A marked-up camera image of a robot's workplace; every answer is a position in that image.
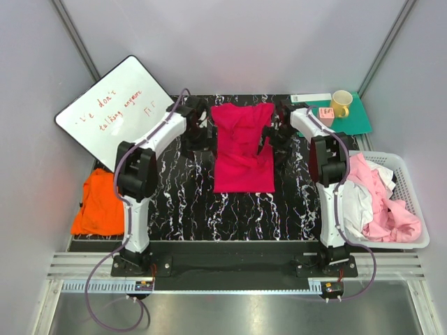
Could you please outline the magenta t shirt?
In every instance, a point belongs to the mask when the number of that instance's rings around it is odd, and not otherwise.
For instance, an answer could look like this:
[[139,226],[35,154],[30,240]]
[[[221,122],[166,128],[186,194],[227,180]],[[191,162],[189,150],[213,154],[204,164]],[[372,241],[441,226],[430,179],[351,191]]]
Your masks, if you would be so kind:
[[258,148],[273,112],[271,103],[244,107],[225,103],[211,108],[217,127],[215,193],[275,192],[272,147],[266,142]]

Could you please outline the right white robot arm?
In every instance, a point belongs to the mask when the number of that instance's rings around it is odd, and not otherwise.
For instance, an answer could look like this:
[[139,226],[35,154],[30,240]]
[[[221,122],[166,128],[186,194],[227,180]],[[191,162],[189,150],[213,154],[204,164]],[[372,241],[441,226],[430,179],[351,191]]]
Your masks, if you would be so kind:
[[324,276],[334,276],[349,262],[350,250],[344,232],[342,196],[349,174],[349,152],[344,133],[336,133],[319,121],[312,106],[279,101],[275,121],[263,128],[258,148],[273,148],[274,164],[279,165],[291,152],[292,137],[301,133],[308,141],[309,175],[316,184],[321,204],[321,233],[316,266]]

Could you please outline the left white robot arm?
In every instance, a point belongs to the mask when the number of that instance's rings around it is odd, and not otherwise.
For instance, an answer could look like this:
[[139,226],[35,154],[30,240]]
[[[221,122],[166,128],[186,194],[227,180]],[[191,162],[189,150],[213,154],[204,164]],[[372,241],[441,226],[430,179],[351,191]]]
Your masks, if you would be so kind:
[[124,207],[124,239],[114,252],[112,276],[144,276],[155,270],[148,234],[149,199],[158,185],[157,159],[177,137],[181,155],[193,160],[197,151],[215,152],[217,135],[207,128],[207,101],[189,96],[170,105],[162,121],[137,142],[121,142],[114,173],[116,195]]

